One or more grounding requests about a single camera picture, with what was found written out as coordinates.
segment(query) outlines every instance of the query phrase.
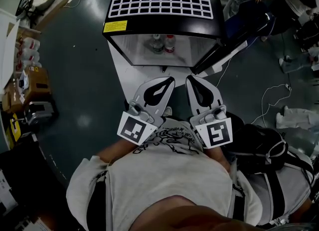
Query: shoe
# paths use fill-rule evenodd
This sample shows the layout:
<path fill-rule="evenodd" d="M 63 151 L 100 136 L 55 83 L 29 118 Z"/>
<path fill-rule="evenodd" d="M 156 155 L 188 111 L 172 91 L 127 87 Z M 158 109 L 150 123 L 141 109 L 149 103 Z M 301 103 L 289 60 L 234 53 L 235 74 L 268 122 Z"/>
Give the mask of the shoe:
<path fill-rule="evenodd" d="M 166 109 L 164 110 L 164 113 L 163 113 L 163 117 L 169 117 L 169 116 L 172 116 L 173 115 L 173 110 L 171 107 L 167 106 Z"/>
<path fill-rule="evenodd" d="M 278 112 L 276 114 L 276 123 L 281 123 L 283 120 L 283 116 Z"/>
<path fill-rule="evenodd" d="M 279 65 L 280 65 L 280 66 L 283 66 L 283 63 L 284 63 L 284 59 L 280 58 L 280 59 L 279 59 Z"/>
<path fill-rule="evenodd" d="M 278 112 L 277 115 L 276 115 L 276 128 L 277 129 L 282 129 L 284 128 L 281 124 L 283 120 L 283 116 Z"/>
<path fill-rule="evenodd" d="M 266 36 L 261 36 L 261 37 L 260 37 L 260 40 L 261 40 L 262 42 L 265 42 L 267 39 L 268 39 L 268 37 L 266 37 Z"/>

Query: shoulder strap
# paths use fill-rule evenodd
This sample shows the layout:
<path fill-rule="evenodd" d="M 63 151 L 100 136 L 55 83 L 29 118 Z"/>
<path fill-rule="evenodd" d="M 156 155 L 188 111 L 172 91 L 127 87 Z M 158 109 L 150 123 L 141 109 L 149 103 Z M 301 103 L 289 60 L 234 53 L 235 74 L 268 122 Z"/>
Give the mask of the shoulder strap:
<path fill-rule="evenodd" d="M 86 223 L 89 231 L 106 230 L 106 185 L 107 171 L 99 174 L 86 212 Z"/>
<path fill-rule="evenodd" d="M 271 204 L 271 221 L 284 215 L 285 198 L 275 171 L 264 173 Z"/>
<path fill-rule="evenodd" d="M 245 220 L 245 193 L 239 186 L 233 184 L 233 192 L 235 192 L 235 202 L 233 210 L 233 219 Z"/>
<path fill-rule="evenodd" d="M 306 161 L 301 160 L 295 153 L 292 153 L 289 151 L 289 153 L 286 156 L 285 162 L 286 164 L 289 164 L 301 169 L 305 169 L 306 171 L 310 172 L 311 175 L 314 174 L 313 166 L 307 163 Z"/>
<path fill-rule="evenodd" d="M 233 182 L 233 190 L 228 210 L 228 217 L 239 221 L 245 220 L 245 193 L 237 183 L 237 160 L 231 165 L 230 178 Z"/>

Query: white cable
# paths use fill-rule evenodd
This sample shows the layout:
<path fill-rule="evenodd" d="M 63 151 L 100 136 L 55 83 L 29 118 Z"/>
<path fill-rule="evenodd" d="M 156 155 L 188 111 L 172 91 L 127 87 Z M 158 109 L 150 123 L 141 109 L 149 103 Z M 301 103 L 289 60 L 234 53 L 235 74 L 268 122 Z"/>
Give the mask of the white cable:
<path fill-rule="evenodd" d="M 221 77 L 219 78 L 219 80 L 218 80 L 218 83 L 217 83 L 216 87 L 218 87 L 218 85 L 219 85 L 219 82 L 220 82 L 221 78 L 222 78 L 222 77 L 223 77 L 223 75 L 225 74 L 225 72 L 226 72 L 226 70 L 227 70 L 227 68 L 228 68 L 228 66 L 229 66 L 229 64 L 230 64 L 230 60 L 231 60 L 231 58 L 230 58 L 230 59 L 229 59 L 229 61 L 228 61 L 228 64 L 227 64 L 227 66 L 226 66 L 226 69 L 224 70 L 223 74 L 222 74 L 222 75 L 221 75 Z"/>
<path fill-rule="evenodd" d="M 280 98 L 275 104 L 270 104 L 270 103 L 268 103 L 268 109 L 267 109 L 266 113 L 264 113 L 264 109 L 263 109 L 263 99 L 264 99 L 264 96 L 265 96 L 266 92 L 267 92 L 268 90 L 272 89 L 272 88 L 277 88 L 277 87 L 280 87 L 280 86 L 286 87 L 286 84 L 280 84 L 280 85 L 272 86 L 272 87 L 269 87 L 269 88 L 266 89 L 266 91 L 265 91 L 264 94 L 263 94 L 263 97 L 261 98 L 261 115 L 260 115 L 259 117 L 257 117 L 251 124 L 255 123 L 258 118 L 263 117 L 264 126 L 267 127 L 267 126 L 266 126 L 266 123 L 265 123 L 265 118 L 264 118 L 264 116 L 268 113 L 268 111 L 269 111 L 269 109 L 270 109 L 270 106 L 275 107 L 275 106 L 278 104 L 279 101 L 281 101 L 281 100 L 283 100 L 283 99 L 287 99 L 287 98 L 290 97 L 292 88 L 290 88 L 290 91 L 289 91 L 289 95 L 288 95 L 288 96 L 283 97 L 283 98 Z"/>
<path fill-rule="evenodd" d="M 74 7 L 77 7 L 79 4 L 80 4 L 81 0 L 78 1 L 78 3 L 74 6 L 68 6 L 68 5 L 65 5 L 64 7 L 68 7 L 68 8 L 74 8 Z"/>

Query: white grid pattern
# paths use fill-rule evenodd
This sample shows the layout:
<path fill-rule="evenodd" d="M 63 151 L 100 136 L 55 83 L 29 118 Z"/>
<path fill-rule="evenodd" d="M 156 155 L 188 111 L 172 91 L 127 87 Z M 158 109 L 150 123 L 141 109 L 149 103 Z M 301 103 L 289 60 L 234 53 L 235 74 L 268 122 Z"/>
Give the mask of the white grid pattern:
<path fill-rule="evenodd" d="M 109 18 L 139 14 L 174 14 L 213 19 L 210 0 L 112 0 Z"/>

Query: chest freezer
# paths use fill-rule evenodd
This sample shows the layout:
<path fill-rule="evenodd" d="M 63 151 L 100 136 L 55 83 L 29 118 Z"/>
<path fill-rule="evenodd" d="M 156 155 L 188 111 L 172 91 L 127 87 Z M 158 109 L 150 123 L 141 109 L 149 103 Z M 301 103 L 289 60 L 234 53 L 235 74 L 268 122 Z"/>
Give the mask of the chest freezer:
<path fill-rule="evenodd" d="M 174 51 L 154 50 L 154 34 L 162 43 L 174 35 Z M 226 30 L 220 0 L 111 0 L 103 35 L 130 65 L 189 67 L 196 74 L 218 61 L 210 57 Z"/>

